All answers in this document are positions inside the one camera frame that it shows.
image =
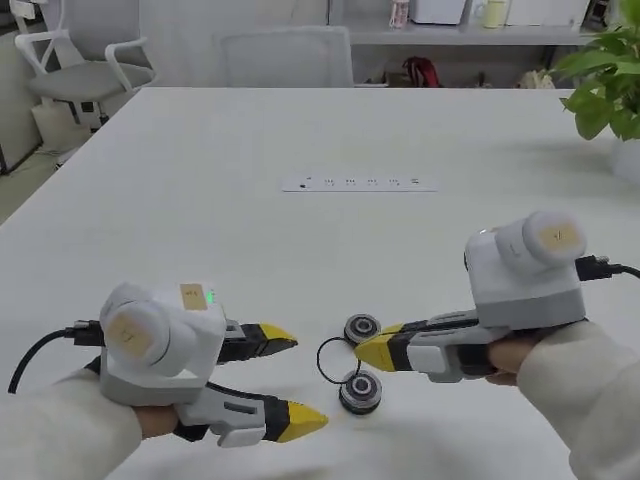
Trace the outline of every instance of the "hand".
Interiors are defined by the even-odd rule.
[[[489,361],[498,369],[498,373],[487,377],[494,385],[515,387],[518,382],[520,366],[538,344],[541,338],[522,337],[499,340],[489,345]]]
[[[178,426],[178,414],[173,407],[135,407],[133,411],[143,439],[168,435]]]

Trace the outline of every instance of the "label sticker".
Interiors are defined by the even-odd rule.
[[[582,244],[578,230],[569,222],[541,230],[538,238],[542,245],[552,252],[579,247]]]
[[[180,285],[182,304],[185,310],[207,310],[207,300],[199,283],[186,283]]]
[[[146,330],[124,313],[113,319],[105,334],[112,343],[136,358],[143,357],[153,343]]]

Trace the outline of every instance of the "power outlet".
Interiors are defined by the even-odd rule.
[[[433,184],[420,177],[333,175],[290,177],[282,183],[283,192],[436,192]]]

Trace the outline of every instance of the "gray chair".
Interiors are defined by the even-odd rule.
[[[47,71],[57,42],[77,50],[77,63]],[[34,44],[49,41],[41,59]],[[18,35],[16,47],[36,71],[29,89],[43,98],[68,102],[101,102],[151,85],[156,74],[147,59],[140,36],[139,0],[61,0],[60,22],[55,30]]]
[[[344,27],[306,26],[214,35],[216,83],[225,87],[351,88]]]

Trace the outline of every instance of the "white wall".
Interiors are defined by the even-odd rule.
[[[40,142],[31,107],[39,103],[26,89],[33,69],[13,45],[15,33],[0,36],[0,147],[11,167]]]

